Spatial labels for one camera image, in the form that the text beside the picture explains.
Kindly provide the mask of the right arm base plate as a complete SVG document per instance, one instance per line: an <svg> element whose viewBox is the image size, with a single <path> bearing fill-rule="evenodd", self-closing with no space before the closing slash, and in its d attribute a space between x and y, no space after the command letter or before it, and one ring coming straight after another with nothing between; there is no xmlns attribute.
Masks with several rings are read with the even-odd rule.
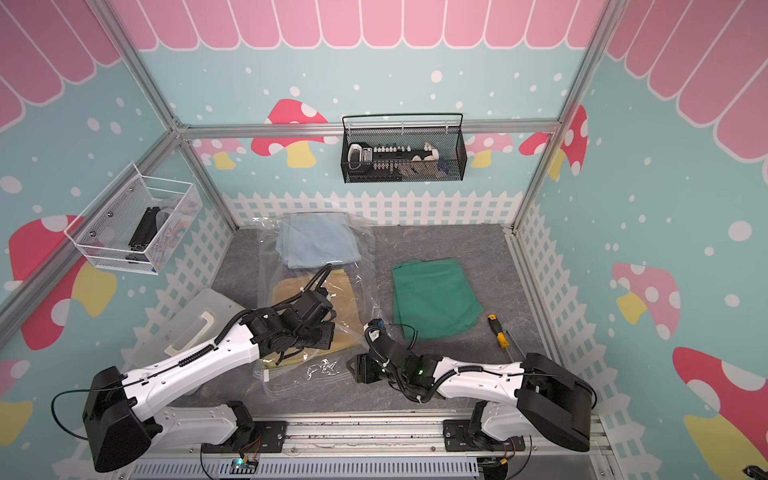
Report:
<svg viewBox="0 0 768 480"><path fill-rule="evenodd" d="M442 433L445 450L448 452L509 452L502 441L496 440L470 420L444 420Z"/></svg>

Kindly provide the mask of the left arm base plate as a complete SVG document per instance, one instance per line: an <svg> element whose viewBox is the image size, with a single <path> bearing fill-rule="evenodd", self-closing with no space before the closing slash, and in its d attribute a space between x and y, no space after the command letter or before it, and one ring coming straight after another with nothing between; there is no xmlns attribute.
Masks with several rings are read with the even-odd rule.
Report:
<svg viewBox="0 0 768 480"><path fill-rule="evenodd" d="M235 432L218 445L205 443L203 453L256 454L281 453L286 439L286 421L255 421L238 426Z"/></svg>

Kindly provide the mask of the clear plastic vacuum bag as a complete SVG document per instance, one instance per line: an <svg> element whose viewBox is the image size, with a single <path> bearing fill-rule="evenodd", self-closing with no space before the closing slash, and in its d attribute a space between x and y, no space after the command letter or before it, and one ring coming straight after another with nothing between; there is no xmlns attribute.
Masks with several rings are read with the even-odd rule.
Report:
<svg viewBox="0 0 768 480"><path fill-rule="evenodd" d="M373 223L341 212L253 221L258 231L260 358L254 375L272 400L314 397L353 381L380 316Z"/></svg>

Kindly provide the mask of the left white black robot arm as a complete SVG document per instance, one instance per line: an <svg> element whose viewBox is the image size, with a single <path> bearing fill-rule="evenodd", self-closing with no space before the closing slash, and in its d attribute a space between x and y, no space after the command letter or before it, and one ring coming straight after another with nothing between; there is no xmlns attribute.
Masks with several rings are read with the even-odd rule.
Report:
<svg viewBox="0 0 768 480"><path fill-rule="evenodd" d="M275 305L236 313L213 339L165 360L122 373L98 372L86 389L82 440L98 473L116 471L154 447L223 446L238 453L257 443L256 423L241 401L214 407L171 408L177 398L265 356L280 361L305 349L327 350L336 312L324 265L295 295Z"/></svg>

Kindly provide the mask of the green trousers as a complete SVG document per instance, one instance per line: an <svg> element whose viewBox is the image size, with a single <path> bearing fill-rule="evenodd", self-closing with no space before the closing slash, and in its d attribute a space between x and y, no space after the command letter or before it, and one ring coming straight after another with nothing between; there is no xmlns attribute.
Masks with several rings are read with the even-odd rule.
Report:
<svg viewBox="0 0 768 480"><path fill-rule="evenodd" d="M483 312L455 258L411 260L392 267L393 319L408 341L466 332Z"/></svg>

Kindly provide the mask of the tan garment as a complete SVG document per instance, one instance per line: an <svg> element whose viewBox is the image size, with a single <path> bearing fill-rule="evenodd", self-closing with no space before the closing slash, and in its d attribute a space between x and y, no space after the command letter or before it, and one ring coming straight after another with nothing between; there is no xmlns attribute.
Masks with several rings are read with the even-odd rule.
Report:
<svg viewBox="0 0 768 480"><path fill-rule="evenodd" d="M307 274L295 278L285 278L279 282L272 281L267 288L269 292L267 305L276 304L298 293L311 277L311 274ZM324 282L324 287L328 290L329 300L337 312L334 319L336 327L330 349L305 348L300 354L286 358L280 363L281 367L298 365L315 358L321 358L363 342L363 325L359 318L357 297L347 274L342 269L333 270Z"/></svg>

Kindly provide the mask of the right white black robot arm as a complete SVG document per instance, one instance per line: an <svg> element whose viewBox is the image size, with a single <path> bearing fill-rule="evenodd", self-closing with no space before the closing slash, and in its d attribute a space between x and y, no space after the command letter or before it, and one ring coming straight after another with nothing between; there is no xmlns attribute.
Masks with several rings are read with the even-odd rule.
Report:
<svg viewBox="0 0 768 480"><path fill-rule="evenodd" d="M470 425L498 442L538 433L567 450L590 449L596 391L542 354L507 364L417 355L394 340L379 319L368 323L364 340L368 351L347 362L359 384L385 381L417 404L436 397L475 399Z"/></svg>

